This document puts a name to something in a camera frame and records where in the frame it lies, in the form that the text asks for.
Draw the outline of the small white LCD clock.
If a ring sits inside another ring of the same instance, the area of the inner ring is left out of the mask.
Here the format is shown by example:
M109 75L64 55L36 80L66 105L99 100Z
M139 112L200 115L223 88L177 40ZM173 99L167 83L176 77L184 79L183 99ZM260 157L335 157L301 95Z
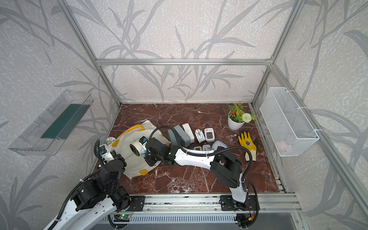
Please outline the small white LCD clock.
M202 146L202 150L203 150L203 151L211 151L211 146L210 146L210 145L208 145L208 144L204 144L204 145Z

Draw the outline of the white digital paw clock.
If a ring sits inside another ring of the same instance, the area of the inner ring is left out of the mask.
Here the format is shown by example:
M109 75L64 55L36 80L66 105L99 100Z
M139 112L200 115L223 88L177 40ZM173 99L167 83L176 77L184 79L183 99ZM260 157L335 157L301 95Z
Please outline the white digital paw clock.
M204 129L204 135L207 142L211 143L215 141L214 129L211 127Z

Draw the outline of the blue twin bell alarm clock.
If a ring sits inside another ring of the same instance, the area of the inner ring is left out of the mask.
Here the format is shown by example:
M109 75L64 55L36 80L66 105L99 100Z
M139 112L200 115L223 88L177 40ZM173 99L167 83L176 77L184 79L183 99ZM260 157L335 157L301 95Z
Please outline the blue twin bell alarm clock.
M146 156L146 153L147 153L146 144L141 145L138 140L130 144L130 149L136 156L140 156L140 157Z

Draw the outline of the grey green square clock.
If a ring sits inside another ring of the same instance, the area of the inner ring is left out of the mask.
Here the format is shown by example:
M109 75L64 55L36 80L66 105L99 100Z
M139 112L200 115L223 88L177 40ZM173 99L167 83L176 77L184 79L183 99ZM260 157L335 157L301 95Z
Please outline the grey green square clock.
M176 138L180 140L180 135L177 133L177 131L175 129L174 130L169 129L168 135L172 146L179 146L179 141L177 141Z

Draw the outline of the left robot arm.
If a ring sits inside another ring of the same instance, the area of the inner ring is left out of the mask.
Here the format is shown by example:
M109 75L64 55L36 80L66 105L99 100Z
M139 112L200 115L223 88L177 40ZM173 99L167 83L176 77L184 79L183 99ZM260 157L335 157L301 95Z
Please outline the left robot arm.
M128 192L119 185L126 161L96 140L94 154L100 167L81 179L67 195L47 230L87 230L115 211L132 205Z

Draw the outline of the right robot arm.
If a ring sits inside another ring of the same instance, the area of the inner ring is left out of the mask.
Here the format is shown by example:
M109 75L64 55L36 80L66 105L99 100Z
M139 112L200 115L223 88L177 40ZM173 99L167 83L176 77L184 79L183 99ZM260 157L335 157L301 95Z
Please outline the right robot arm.
M191 150L182 146L181 136L173 128L168 129L174 134L177 141L176 145L171 147L161 143L153 137L161 127L153 130L149 138L142 137L139 143L142 145L138 150L138 155L144 156L148 165L151 161L160 161L164 165L195 166L210 170L216 178L232 193L232 199L237 203L246 203L248 200L248 188L245 185L245 177L251 169L253 159L255 158L258 140L252 141L249 133L242 133L238 139L240 146L235 147L217 147L215 150L199 151ZM242 162L230 151L241 149L245 151L248 157L248 165L242 172Z

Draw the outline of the white canvas tote bag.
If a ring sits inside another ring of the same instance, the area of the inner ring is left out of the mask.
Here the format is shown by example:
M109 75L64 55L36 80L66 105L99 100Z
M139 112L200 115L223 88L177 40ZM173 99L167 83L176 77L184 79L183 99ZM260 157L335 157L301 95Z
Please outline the white canvas tote bag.
M124 175L129 179L145 176L160 165L158 157L148 155L146 143L156 129L149 120L135 125L123 132L112 144L116 154L120 154L126 162Z

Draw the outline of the grey blue square clock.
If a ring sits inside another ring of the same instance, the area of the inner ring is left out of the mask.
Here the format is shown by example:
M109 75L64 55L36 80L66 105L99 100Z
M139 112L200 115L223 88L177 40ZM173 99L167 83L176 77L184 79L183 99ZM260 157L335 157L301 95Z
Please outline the grey blue square clock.
M177 131L177 133L180 135L180 143L183 147L187 148L190 146L190 138L185 133L185 131L182 129L180 125L175 126L173 129Z

